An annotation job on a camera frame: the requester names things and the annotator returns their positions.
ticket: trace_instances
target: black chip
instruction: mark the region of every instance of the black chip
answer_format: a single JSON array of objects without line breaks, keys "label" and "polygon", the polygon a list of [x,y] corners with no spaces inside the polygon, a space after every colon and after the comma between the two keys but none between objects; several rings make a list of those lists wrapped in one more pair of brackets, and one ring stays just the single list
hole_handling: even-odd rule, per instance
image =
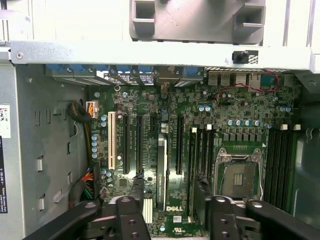
[{"label": "black chip", "polygon": [[120,178],[119,179],[119,187],[126,187],[128,184],[128,181],[126,178]]}]

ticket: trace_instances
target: green circuit board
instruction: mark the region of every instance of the green circuit board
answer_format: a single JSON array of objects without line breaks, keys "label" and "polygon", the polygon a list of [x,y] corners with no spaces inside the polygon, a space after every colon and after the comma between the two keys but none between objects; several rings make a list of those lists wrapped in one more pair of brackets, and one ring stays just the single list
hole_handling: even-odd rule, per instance
[{"label": "green circuit board", "polygon": [[[294,102],[301,86],[283,86],[271,93],[233,87],[212,97],[221,88],[197,83],[172,87],[168,94],[161,93],[158,86],[89,88],[90,100],[98,101],[99,106],[91,133],[98,142],[92,160],[101,168],[100,198],[109,201],[129,194],[132,178],[142,175],[144,198],[151,203],[143,214],[149,214],[146,223],[152,237],[207,235],[194,209],[193,181],[197,173],[207,176],[212,192],[218,195],[243,200],[262,195],[269,128],[295,119]],[[261,88],[269,90],[271,86]],[[104,121],[106,126],[101,120],[109,112],[116,113],[114,169],[108,169],[111,119]],[[159,159],[160,135],[166,139],[165,165]],[[217,163],[222,148],[239,159]],[[261,155],[261,169],[257,162],[248,161],[255,151]],[[165,184],[159,185],[160,168],[164,169]]]}]

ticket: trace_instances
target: gray metal panel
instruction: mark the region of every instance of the gray metal panel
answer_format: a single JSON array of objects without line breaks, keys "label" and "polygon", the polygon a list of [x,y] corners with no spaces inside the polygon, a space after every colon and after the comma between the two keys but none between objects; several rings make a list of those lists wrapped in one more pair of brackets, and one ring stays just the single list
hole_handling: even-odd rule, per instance
[{"label": "gray metal panel", "polygon": [[[82,86],[45,76],[43,65],[17,67],[17,93],[24,221],[28,235],[68,209],[71,187],[68,173],[72,173],[75,182],[86,170],[83,128],[79,125],[78,134],[70,137],[74,126],[66,115],[67,105],[80,99],[85,103],[86,95]],[[36,126],[39,113],[41,124]],[[43,156],[44,168],[40,172],[37,170],[39,156]],[[54,195],[61,190],[63,198],[54,202]],[[45,209],[40,211],[39,198],[43,194]]]},{"label": "gray metal panel", "polygon": [[[10,44],[11,58],[15,64],[81,63],[309,70],[311,59],[309,47],[119,41],[94,41],[93,45],[92,41],[86,40],[12,41]],[[243,50],[258,51],[258,63],[233,64],[232,53]],[[23,54],[22,59],[17,59],[19,52]]]},{"label": "gray metal panel", "polygon": [[264,0],[155,0],[154,33],[135,28],[130,1],[130,36],[138,40],[171,40],[210,43],[258,44],[263,24],[253,34],[234,34],[234,14],[245,3],[264,5]]},{"label": "gray metal panel", "polygon": [[[8,57],[8,49],[0,48],[0,51],[7,52]],[[0,65],[0,79],[0,104],[10,105],[11,121],[11,138],[2,140],[8,213],[0,214],[0,233],[1,238],[20,240],[25,235],[23,194],[26,192],[21,176],[16,69],[11,64]]]}]

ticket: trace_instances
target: white pci slot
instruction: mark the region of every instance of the white pci slot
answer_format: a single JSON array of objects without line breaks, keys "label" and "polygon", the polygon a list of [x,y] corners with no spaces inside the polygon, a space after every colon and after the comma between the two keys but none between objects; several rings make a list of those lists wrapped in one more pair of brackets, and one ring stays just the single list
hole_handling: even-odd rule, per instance
[{"label": "white pci slot", "polygon": [[116,112],[108,112],[108,168],[115,169],[117,157]]},{"label": "white pci slot", "polygon": [[152,224],[153,200],[151,198],[143,200],[142,215],[146,224]]}]

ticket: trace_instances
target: motherboard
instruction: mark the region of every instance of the motherboard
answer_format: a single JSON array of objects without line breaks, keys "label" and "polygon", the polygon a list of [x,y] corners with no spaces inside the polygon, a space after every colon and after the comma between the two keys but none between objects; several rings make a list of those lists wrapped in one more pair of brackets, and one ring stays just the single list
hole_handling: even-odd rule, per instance
[{"label": "motherboard", "polygon": [[269,132],[299,130],[297,81],[287,85],[280,75],[281,87],[268,91],[274,78],[262,73],[256,91],[226,88],[228,74],[214,74],[166,91],[156,84],[89,88],[98,109],[91,145],[101,171],[99,197],[127,195],[133,178],[143,176],[143,217],[152,237],[207,235],[195,209],[198,174],[214,195],[239,203],[263,199]]}]

